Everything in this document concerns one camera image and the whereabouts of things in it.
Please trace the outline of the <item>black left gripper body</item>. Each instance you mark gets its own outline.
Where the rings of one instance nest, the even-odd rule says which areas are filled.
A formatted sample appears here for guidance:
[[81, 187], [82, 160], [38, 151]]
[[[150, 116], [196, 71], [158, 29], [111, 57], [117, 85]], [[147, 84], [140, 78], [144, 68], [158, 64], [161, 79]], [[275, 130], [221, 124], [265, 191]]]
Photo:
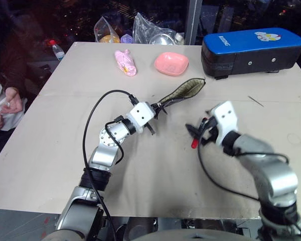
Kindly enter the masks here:
[[162, 110], [162, 104], [160, 102], [153, 103], [153, 104], [151, 104], [151, 107], [155, 112], [154, 119], [158, 119], [158, 115], [159, 115], [160, 111]]

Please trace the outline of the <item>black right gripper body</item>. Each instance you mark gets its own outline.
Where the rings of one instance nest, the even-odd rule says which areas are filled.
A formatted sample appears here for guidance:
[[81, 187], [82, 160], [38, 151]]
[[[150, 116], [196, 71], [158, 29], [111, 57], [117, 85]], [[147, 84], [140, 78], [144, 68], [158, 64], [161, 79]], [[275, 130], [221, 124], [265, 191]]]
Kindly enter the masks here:
[[209, 137], [206, 139], [209, 139], [209, 142], [215, 143], [218, 137], [217, 121], [215, 117], [212, 116], [209, 119], [203, 119], [203, 129], [199, 137], [205, 138], [204, 134], [206, 132], [209, 133]]

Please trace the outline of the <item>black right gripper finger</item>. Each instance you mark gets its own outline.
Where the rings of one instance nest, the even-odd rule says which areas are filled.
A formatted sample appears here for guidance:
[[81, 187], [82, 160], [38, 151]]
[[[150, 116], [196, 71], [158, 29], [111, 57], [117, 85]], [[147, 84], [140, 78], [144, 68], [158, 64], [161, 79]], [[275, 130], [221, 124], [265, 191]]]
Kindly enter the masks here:
[[202, 132], [203, 125], [200, 124], [198, 127], [195, 127], [191, 124], [185, 124], [185, 127], [189, 134], [191, 135], [199, 135]]
[[199, 145], [205, 146], [209, 142], [209, 139], [199, 137], [199, 135], [192, 135], [192, 138], [193, 138], [192, 146], [199, 146]]

